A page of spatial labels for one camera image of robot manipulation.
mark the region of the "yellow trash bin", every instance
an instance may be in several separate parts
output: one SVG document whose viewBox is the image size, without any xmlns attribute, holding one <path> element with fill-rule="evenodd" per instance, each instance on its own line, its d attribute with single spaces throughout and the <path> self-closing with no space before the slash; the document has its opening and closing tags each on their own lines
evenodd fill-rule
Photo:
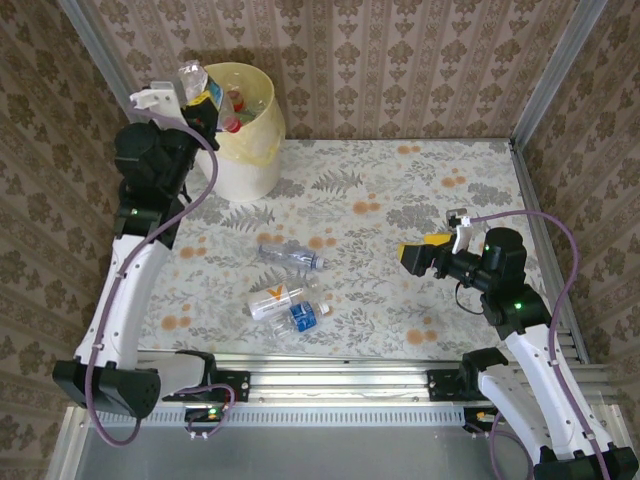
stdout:
<svg viewBox="0 0 640 480">
<path fill-rule="evenodd" d="M 257 200 L 268 194 L 280 178 L 278 151 L 284 140 L 285 125 L 273 83 L 263 71 L 243 63 L 218 63 L 205 69 L 225 90 L 233 86 L 230 82 L 240 81 L 246 104 L 264 105 L 264 110 L 238 132 L 216 135 L 220 150 L 214 191 L 232 202 Z M 210 179 L 211 163 L 206 152 L 200 151 L 196 162 Z"/>
</svg>

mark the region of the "water bottle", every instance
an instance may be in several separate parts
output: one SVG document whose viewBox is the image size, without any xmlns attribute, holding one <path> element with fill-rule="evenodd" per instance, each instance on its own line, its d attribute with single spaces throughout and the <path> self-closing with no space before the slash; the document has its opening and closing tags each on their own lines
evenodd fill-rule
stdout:
<svg viewBox="0 0 640 480">
<path fill-rule="evenodd" d="M 324 257 L 319 257 L 313 250 L 303 247 L 265 243 L 258 247 L 258 255 L 272 262 L 309 270 L 322 270 L 329 267 L 329 262 Z"/>
<path fill-rule="evenodd" d="M 178 69 L 178 76 L 184 86 L 187 105 L 195 105 L 211 100 L 218 110 L 218 131 L 236 133 L 242 123 L 236 117 L 229 95 L 218 85 L 197 60 L 185 62 Z"/>
<path fill-rule="evenodd" d="M 220 86 L 213 80 L 209 84 L 209 88 L 218 88 Z M 242 123 L 236 117 L 231 97 L 226 93 L 222 93 L 220 98 L 220 105 L 218 106 L 218 130 L 223 130 L 229 133 L 236 133 L 242 127 Z"/>
<path fill-rule="evenodd" d="M 281 340 L 294 332 L 304 332 L 317 325 L 318 319 L 327 313 L 329 305 L 324 302 L 302 302 L 293 305 L 269 319 L 271 334 L 275 339 Z"/>
<path fill-rule="evenodd" d="M 260 321 L 287 310 L 292 305 L 320 295 L 315 278 L 292 280 L 249 294 L 247 304 L 254 320 Z"/>
</svg>

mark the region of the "floral patterned floor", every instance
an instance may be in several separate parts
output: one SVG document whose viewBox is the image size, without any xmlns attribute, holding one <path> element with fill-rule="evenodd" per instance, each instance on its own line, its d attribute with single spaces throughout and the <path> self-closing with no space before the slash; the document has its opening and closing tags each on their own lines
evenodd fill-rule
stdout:
<svg viewBox="0 0 640 480">
<path fill-rule="evenodd" d="M 454 302 L 454 280 L 409 275 L 398 243 L 442 231 L 445 211 L 479 216 L 522 208 L 506 140 L 286 141 L 282 178 L 267 198 L 230 204 L 211 195 L 182 221 L 156 282 L 141 348 L 454 360 L 495 346 L 483 317 Z M 206 180 L 195 169 L 190 194 Z M 495 221 L 525 238 L 528 281 L 544 294 L 524 217 Z M 478 225 L 471 250 L 482 248 Z M 248 292 L 298 275 L 256 258 L 259 241 L 299 242 L 331 261 L 318 274 L 330 316 L 272 341 L 245 305 Z M 478 310 L 478 293 L 461 301 Z"/>
</svg>

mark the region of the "orange logo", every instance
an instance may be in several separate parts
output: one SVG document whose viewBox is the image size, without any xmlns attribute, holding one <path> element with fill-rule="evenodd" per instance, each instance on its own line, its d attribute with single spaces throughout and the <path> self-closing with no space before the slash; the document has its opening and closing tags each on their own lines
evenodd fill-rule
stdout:
<svg viewBox="0 0 640 480">
<path fill-rule="evenodd" d="M 282 296 L 282 287 L 283 286 L 284 285 L 280 285 L 277 290 L 271 290 L 269 288 L 269 289 L 267 289 L 267 292 L 269 292 L 271 295 L 273 295 L 276 300 L 280 301 L 280 297 Z"/>
</svg>

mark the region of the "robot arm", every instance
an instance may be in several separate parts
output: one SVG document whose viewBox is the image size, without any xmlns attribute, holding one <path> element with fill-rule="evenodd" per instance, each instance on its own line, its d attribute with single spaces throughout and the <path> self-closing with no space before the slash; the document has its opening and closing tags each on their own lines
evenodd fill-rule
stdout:
<svg viewBox="0 0 640 480">
<path fill-rule="evenodd" d="M 482 292 L 483 314 L 522 367 L 535 402 L 519 388 L 505 366 L 507 360 L 495 348 L 465 354 L 455 388 L 464 398 L 484 396 L 496 405 L 525 445 L 536 479 L 602 478 L 592 441 L 603 452 L 611 478 L 632 478 L 638 461 L 631 448 L 616 447 L 595 419 L 561 350 L 556 349 L 555 360 L 549 355 L 551 317 L 540 295 L 524 283 L 526 249 L 520 234 L 507 228 L 491 229 L 482 255 L 476 255 L 465 249 L 469 232 L 461 232 L 469 225 L 468 218 L 448 216 L 458 235 L 427 236 L 425 241 L 432 244 L 402 245 L 398 257 L 413 275 L 423 276 L 434 268 L 436 278 L 451 276 L 465 288 Z M 580 425 L 554 365 L 559 366 L 592 433 L 585 433 Z"/>
<path fill-rule="evenodd" d="M 203 102 L 182 110 L 177 101 L 180 88 L 178 82 L 175 85 L 153 82 L 151 89 L 132 95 L 132 100 L 140 108 L 150 108 L 189 124 L 217 150 L 216 108 L 211 102 Z M 86 406 L 85 377 L 89 359 L 97 350 L 91 382 L 96 410 L 137 419 L 148 416 L 159 398 L 186 387 L 212 385 L 220 378 L 213 356 L 201 352 L 176 352 L 168 360 L 148 364 L 143 370 L 137 368 L 144 313 L 155 279 L 173 248 L 179 223 L 145 245 L 128 267 L 123 264 L 148 235 L 184 210 L 178 196 L 200 148 L 199 142 L 185 132 L 161 127 L 153 122 L 134 123 L 116 136 L 116 166 L 124 180 L 119 191 L 109 273 L 93 320 L 74 359 L 58 361 L 53 372 L 54 381 L 76 403 Z M 106 328 L 102 337 L 96 338 L 108 297 L 117 281 L 119 285 L 108 309 Z M 206 392 L 199 398 L 213 400 L 218 395 L 219 392 Z"/>
</svg>

